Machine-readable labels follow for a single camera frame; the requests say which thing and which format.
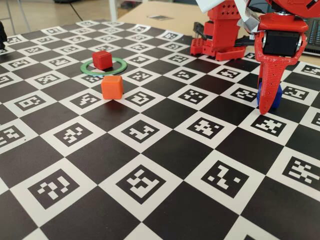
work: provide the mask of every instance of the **green ring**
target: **green ring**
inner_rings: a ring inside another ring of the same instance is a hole
[[[89,71],[87,69],[87,67],[89,66],[89,64],[92,64],[93,61],[90,60],[90,61],[87,61],[85,62],[84,64],[81,65],[80,67],[80,70],[81,72],[83,72],[84,74],[88,74],[90,76],[106,76],[106,75],[112,75],[112,74],[118,74],[118,73],[121,73],[122,71],[126,70],[127,68],[127,63],[125,60],[121,59],[121,58],[118,58],[118,57],[113,57],[112,58],[112,61],[116,61],[117,63],[120,63],[121,64],[121,67],[115,69],[115,70],[112,70],[112,71],[106,71],[106,72],[94,72],[94,71]]]

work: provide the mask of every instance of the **orange cube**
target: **orange cube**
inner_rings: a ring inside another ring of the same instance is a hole
[[[101,90],[104,99],[121,99],[124,92],[122,76],[104,76]]]

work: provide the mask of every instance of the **black object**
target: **black object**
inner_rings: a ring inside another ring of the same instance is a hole
[[[264,54],[284,57],[293,57],[296,54],[300,37],[298,32],[266,30],[265,34]]]
[[[4,42],[6,41],[7,41],[7,34],[5,32],[4,25],[0,21],[0,50],[5,49],[6,45],[4,44]]]

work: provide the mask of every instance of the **black cable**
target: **black cable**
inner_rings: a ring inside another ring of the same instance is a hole
[[[70,6],[72,7],[73,11],[75,12],[75,14],[79,17],[79,19],[81,21],[83,21],[83,19],[80,17],[80,15],[77,13],[77,11],[75,10],[74,6],[72,6],[71,2],[69,2]]]

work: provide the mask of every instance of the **floor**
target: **floor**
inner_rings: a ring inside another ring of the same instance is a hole
[[[30,24],[31,31],[46,29],[54,26],[74,24],[80,21],[76,13],[69,4],[40,1],[23,1],[22,6]],[[90,19],[110,19],[109,1],[108,0],[81,0],[72,3],[74,9],[78,12],[83,20]],[[9,0],[11,15],[16,34],[27,33],[28,29],[25,24],[22,13],[16,0]],[[118,15],[125,14],[126,10],[119,9]],[[0,1],[0,19],[8,17],[6,1]],[[8,36],[14,35],[10,20],[2,21],[5,32]]]

